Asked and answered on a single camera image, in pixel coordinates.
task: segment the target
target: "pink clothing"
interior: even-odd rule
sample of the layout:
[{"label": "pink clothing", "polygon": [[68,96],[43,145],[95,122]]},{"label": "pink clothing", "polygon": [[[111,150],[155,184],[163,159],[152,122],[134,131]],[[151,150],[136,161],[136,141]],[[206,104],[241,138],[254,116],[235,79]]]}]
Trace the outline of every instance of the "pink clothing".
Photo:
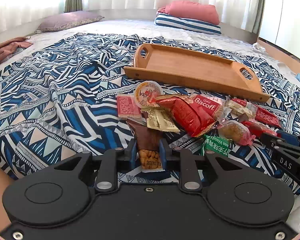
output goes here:
[{"label": "pink clothing", "polygon": [[166,13],[175,17],[190,18],[219,25],[219,16],[214,5],[200,4],[196,2],[176,0],[158,12]]},{"label": "pink clothing", "polygon": [[26,49],[32,45],[32,43],[25,41],[26,37],[16,37],[12,40],[8,40],[0,43],[0,63],[9,55],[13,54],[17,48]]}]

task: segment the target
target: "patterned blanket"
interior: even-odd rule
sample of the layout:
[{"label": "patterned blanket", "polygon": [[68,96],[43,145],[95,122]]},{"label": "patterned blanket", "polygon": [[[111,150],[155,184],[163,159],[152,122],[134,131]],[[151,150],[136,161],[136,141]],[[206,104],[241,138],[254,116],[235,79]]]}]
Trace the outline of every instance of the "patterned blanket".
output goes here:
[{"label": "patterned blanket", "polygon": [[[0,72],[0,167],[12,178],[54,164],[75,152],[103,154],[126,147],[132,138],[125,121],[117,118],[116,94],[132,93],[140,80],[125,76],[142,43],[181,47],[225,57],[251,68],[263,91],[270,94],[260,104],[275,113],[285,131],[300,134],[300,89],[258,57],[241,56],[197,43],[166,41],[162,37],[78,33],[14,62]],[[166,93],[226,95],[161,84]],[[184,131],[166,133],[171,146],[200,150],[201,139]],[[255,140],[253,146],[232,145],[230,158],[282,179],[295,194],[300,186],[271,163],[268,150]],[[176,172],[142,173],[141,167],[119,174],[124,182],[178,181]]]}]

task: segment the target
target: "screw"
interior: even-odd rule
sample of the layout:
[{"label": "screw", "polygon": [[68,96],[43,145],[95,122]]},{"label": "screw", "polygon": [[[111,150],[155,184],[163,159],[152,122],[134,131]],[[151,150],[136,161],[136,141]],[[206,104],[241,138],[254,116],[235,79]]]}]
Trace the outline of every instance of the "screw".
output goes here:
[{"label": "screw", "polygon": [[15,240],[22,240],[23,239],[23,234],[21,234],[20,232],[14,232],[12,234],[12,237],[15,239]]},{"label": "screw", "polygon": [[275,240],[283,240],[286,237],[286,234],[284,232],[279,232],[275,235]]},{"label": "screw", "polygon": [[153,187],[146,187],[146,188],[145,188],[145,191],[146,191],[146,192],[153,192],[153,191],[154,191],[154,188],[153,188]]},{"label": "screw", "polygon": [[97,184],[97,188],[99,189],[110,189],[112,187],[112,183],[109,181],[101,181]]},{"label": "screw", "polygon": [[185,183],[186,189],[197,189],[200,187],[200,184],[195,181],[188,181]]}]

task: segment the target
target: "striped pillow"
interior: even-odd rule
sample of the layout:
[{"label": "striped pillow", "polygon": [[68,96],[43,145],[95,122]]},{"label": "striped pillow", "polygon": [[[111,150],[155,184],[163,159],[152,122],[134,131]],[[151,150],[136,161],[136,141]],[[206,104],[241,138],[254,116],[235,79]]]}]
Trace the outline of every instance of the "striped pillow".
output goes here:
[{"label": "striped pillow", "polygon": [[174,17],[165,13],[158,13],[154,24],[207,34],[221,34],[220,26],[200,20]]}]

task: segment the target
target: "pillow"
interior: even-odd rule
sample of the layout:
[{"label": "pillow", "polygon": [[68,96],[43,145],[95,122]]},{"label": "pillow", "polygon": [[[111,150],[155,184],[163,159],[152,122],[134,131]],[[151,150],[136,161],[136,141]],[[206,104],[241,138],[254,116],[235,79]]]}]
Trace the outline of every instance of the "pillow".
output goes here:
[{"label": "pillow", "polygon": [[214,5],[176,0],[165,8],[165,13],[181,18],[196,19],[219,25],[219,16]]},{"label": "pillow", "polygon": [[101,15],[86,11],[62,13],[46,17],[38,27],[41,32],[57,32],[76,26],[98,22],[103,19]]},{"label": "pillow", "polygon": [[185,29],[199,33],[221,34],[221,28],[218,25],[194,19],[173,17],[164,13],[159,13],[157,15],[156,19],[154,20],[154,24],[159,26]]}]

